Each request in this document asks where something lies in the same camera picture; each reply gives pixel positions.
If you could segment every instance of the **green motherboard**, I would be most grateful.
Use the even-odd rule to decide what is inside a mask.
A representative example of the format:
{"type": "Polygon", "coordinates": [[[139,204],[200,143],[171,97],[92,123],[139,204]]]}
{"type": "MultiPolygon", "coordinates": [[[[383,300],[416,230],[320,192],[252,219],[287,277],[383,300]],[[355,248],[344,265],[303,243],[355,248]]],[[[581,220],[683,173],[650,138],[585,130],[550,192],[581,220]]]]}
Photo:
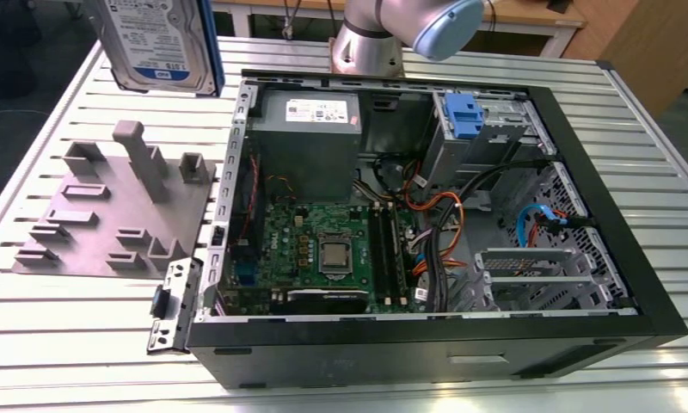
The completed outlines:
{"type": "Polygon", "coordinates": [[[231,298],[240,314],[268,314],[276,292],[300,289],[366,292],[366,312],[414,312],[410,257],[383,251],[400,245],[414,215],[398,210],[374,231],[380,216],[380,206],[268,204],[258,266],[236,266],[246,273],[231,298]]]}

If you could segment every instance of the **aluminum table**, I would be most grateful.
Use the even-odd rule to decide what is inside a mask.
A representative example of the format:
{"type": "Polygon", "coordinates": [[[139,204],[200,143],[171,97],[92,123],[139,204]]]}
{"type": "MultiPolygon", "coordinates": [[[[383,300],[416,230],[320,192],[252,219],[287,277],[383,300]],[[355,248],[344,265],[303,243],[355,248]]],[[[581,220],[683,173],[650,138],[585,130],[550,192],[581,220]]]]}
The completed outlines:
{"type": "MultiPolygon", "coordinates": [[[[191,355],[146,355],[156,280],[11,272],[68,171],[61,155],[72,141],[95,141],[105,155],[123,154],[111,142],[115,122],[140,120],[166,158],[195,151],[222,163],[242,68],[328,71],[324,43],[220,38],[219,45],[228,82],[220,99],[119,90],[95,46],[0,196],[0,408],[688,411],[688,337],[560,379],[227,391],[191,355]]],[[[404,61],[410,77],[552,88],[688,323],[688,165],[617,73],[589,61],[474,53],[434,64],[407,52],[404,61]]],[[[204,225],[200,243],[208,239],[204,225]]],[[[196,255],[206,256],[203,245],[196,255]]]]}

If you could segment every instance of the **metal bracket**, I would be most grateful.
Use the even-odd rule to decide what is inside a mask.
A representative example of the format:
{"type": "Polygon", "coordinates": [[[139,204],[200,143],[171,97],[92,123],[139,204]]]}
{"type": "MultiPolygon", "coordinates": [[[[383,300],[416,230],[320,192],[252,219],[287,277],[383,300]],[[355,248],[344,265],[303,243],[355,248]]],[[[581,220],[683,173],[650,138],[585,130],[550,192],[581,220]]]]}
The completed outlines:
{"type": "Polygon", "coordinates": [[[194,301],[203,262],[196,258],[174,261],[168,265],[167,278],[152,298],[151,338],[148,355],[188,354],[186,338],[194,319],[194,301]]]}

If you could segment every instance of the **sticker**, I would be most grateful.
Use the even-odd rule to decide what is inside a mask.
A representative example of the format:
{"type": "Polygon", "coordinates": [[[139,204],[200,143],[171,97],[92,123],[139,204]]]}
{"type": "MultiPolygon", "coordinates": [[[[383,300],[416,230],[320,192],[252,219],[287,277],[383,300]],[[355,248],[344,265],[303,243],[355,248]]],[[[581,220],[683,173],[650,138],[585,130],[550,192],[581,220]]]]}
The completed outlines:
{"type": "Polygon", "coordinates": [[[146,77],[184,80],[190,76],[174,0],[108,0],[109,12],[131,66],[146,77]]]}
{"type": "Polygon", "coordinates": [[[414,175],[414,182],[422,188],[426,188],[426,184],[428,183],[428,181],[426,181],[426,178],[423,176],[420,176],[419,174],[414,175]]]}
{"type": "Polygon", "coordinates": [[[347,101],[291,99],[286,103],[286,121],[348,123],[347,101]]]}
{"type": "Polygon", "coordinates": [[[585,23],[582,22],[570,22],[567,20],[556,20],[555,25],[556,26],[573,26],[575,28],[581,28],[585,23]]]}
{"type": "Polygon", "coordinates": [[[426,288],[416,288],[415,295],[416,301],[427,301],[428,300],[428,290],[426,288]]]}

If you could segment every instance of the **ram slot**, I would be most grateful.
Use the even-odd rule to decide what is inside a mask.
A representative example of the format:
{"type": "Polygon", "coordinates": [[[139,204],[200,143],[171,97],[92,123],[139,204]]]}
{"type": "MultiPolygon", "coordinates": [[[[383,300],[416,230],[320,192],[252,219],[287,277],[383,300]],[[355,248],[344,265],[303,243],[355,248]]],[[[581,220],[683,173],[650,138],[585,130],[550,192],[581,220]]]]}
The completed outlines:
{"type": "Polygon", "coordinates": [[[384,256],[386,262],[386,272],[384,276],[387,276],[390,295],[386,299],[386,304],[392,303],[392,299],[400,296],[400,285],[398,284],[398,246],[396,240],[394,239],[392,233],[392,214],[390,213],[390,209],[383,209],[380,212],[380,233],[382,233],[382,254],[384,256]]]}
{"type": "Polygon", "coordinates": [[[395,278],[396,278],[396,286],[398,288],[394,290],[394,294],[400,297],[400,299],[404,299],[407,284],[406,284],[406,265],[403,263],[403,242],[400,240],[400,222],[398,220],[398,209],[395,206],[390,207],[390,231],[392,233],[392,239],[394,239],[394,254],[396,258],[396,271],[395,271],[395,278]]]}
{"type": "Polygon", "coordinates": [[[383,255],[383,240],[380,228],[380,208],[374,206],[370,208],[367,227],[370,231],[370,257],[372,260],[372,275],[375,278],[375,298],[379,303],[390,299],[390,283],[387,274],[387,265],[383,255]]]}

